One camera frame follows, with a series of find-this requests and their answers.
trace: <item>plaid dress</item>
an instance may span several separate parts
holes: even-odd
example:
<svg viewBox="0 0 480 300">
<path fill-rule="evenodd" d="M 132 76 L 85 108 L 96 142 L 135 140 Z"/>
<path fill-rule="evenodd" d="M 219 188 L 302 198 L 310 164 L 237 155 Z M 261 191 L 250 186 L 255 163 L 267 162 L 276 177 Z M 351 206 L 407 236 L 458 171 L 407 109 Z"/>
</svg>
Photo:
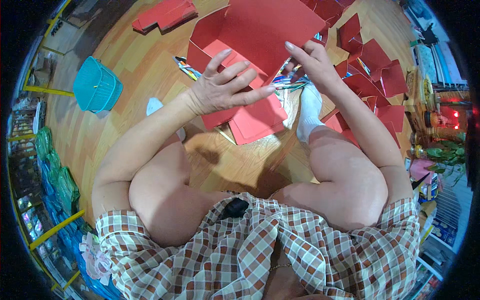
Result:
<svg viewBox="0 0 480 300">
<path fill-rule="evenodd" d="M 243 216 L 226 217 L 238 199 Z M 386 207 L 375 228 L 343 233 L 308 210 L 246 192 L 217 203 L 181 247 L 159 247 L 132 211 L 96 221 L 113 283 L 127 299 L 261 299 L 276 241 L 309 294 L 401 299 L 416 281 L 419 227 L 411 199 Z"/>
</svg>

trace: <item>pink paper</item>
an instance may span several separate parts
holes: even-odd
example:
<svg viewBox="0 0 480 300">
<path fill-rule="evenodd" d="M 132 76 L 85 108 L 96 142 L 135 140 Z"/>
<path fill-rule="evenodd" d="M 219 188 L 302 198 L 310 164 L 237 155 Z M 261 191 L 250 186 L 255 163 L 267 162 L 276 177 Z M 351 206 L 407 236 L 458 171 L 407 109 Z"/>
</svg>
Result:
<svg viewBox="0 0 480 300">
<path fill-rule="evenodd" d="M 434 171 L 428 171 L 426 168 L 430 167 L 431 165 L 435 164 L 431 160 L 428 159 L 415 159 L 410 166 L 410 175 L 415 180 L 422 179 L 425 174 L 429 174 L 427 178 L 423 182 L 431 184 L 432 183 L 432 176 L 435 173 Z"/>
</svg>

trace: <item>hand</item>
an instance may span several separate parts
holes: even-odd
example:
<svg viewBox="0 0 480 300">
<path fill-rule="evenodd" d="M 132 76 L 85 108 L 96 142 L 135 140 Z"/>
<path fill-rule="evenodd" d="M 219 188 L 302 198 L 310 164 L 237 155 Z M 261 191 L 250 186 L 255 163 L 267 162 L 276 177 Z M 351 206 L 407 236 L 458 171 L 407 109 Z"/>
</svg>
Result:
<svg viewBox="0 0 480 300">
<path fill-rule="evenodd" d="M 239 61 L 221 73 L 217 72 L 220 64 L 231 52 L 231 49 L 227 49 L 215 55 L 202 76 L 187 91 L 190 96 L 188 106 L 196 115 L 252 104 L 275 91 L 274 86 L 263 86 L 249 92 L 237 93 L 255 79 L 257 71 L 248 69 L 237 76 L 250 65 L 249 61 Z"/>
<path fill-rule="evenodd" d="M 302 49 L 290 42 L 285 42 L 285 48 L 292 55 L 292 59 L 285 66 L 282 74 L 287 75 L 298 64 L 301 65 L 292 76 L 290 82 L 296 82 L 303 75 L 307 74 L 317 90 L 327 96 L 345 85 L 340 76 L 338 76 L 322 45 L 308 41 L 303 45 Z"/>
</svg>

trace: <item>white sock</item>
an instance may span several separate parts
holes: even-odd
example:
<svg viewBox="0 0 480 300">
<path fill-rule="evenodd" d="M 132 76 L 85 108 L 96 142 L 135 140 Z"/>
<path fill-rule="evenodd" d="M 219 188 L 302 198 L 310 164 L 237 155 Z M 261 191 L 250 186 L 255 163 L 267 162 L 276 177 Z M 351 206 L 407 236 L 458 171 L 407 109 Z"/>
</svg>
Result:
<svg viewBox="0 0 480 300">
<path fill-rule="evenodd" d="M 150 100 L 148 100 L 147 104 L 147 116 L 150 116 L 157 110 L 161 109 L 163 107 L 163 103 L 158 100 L 158 98 L 152 97 Z"/>
<path fill-rule="evenodd" d="M 301 142 L 308 144 L 310 133 L 315 127 L 325 125 L 318 119 L 320 110 L 322 110 L 322 97 L 317 88 L 312 84 L 307 84 L 301 93 L 300 120 L 297 128 L 297 137 Z"/>
<path fill-rule="evenodd" d="M 147 111 L 146 111 L 147 116 L 150 116 L 151 114 L 161 109 L 162 107 L 163 107 L 163 103 L 160 100 L 158 100 L 158 98 L 155 98 L 155 97 L 150 98 L 147 104 Z M 185 140 L 185 137 L 187 136 L 187 134 L 185 133 L 185 129 L 183 127 L 177 130 L 177 135 L 179 136 L 181 142 L 183 142 Z"/>
</svg>

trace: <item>teal plastic basket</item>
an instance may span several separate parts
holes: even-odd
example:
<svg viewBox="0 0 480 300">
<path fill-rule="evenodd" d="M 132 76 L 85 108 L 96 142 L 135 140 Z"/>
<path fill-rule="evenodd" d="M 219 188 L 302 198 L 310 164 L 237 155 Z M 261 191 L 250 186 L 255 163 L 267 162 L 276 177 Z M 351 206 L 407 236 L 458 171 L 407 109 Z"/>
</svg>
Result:
<svg viewBox="0 0 480 300">
<path fill-rule="evenodd" d="M 73 82 L 73 93 L 83 111 L 99 113 L 111 110 L 123 90 L 123 85 L 107 67 L 89 56 Z"/>
</svg>

